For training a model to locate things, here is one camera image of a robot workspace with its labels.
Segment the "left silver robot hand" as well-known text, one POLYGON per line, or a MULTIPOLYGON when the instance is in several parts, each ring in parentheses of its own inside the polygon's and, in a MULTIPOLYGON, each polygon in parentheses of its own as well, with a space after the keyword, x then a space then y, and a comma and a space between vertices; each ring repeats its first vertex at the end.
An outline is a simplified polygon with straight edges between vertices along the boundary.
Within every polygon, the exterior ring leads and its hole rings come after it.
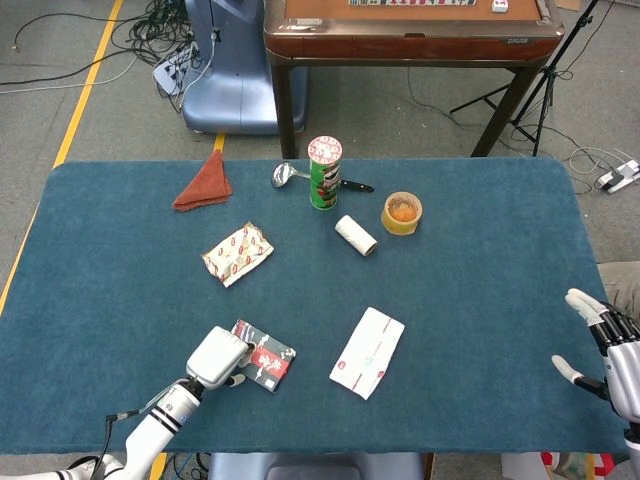
POLYGON ((186 373, 205 389, 217 389, 244 361, 249 349, 248 343, 215 326, 187 360, 186 373))

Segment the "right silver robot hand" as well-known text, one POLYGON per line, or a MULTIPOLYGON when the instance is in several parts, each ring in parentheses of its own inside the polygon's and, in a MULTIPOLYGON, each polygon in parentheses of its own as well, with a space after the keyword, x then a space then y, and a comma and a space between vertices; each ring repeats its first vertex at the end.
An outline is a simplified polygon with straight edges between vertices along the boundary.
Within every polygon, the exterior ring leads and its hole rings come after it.
POLYGON ((585 321, 601 355, 605 379, 575 370, 560 355, 551 357, 556 370, 571 384, 610 403, 632 425, 639 423, 639 322, 617 307, 571 288, 565 302, 585 321))

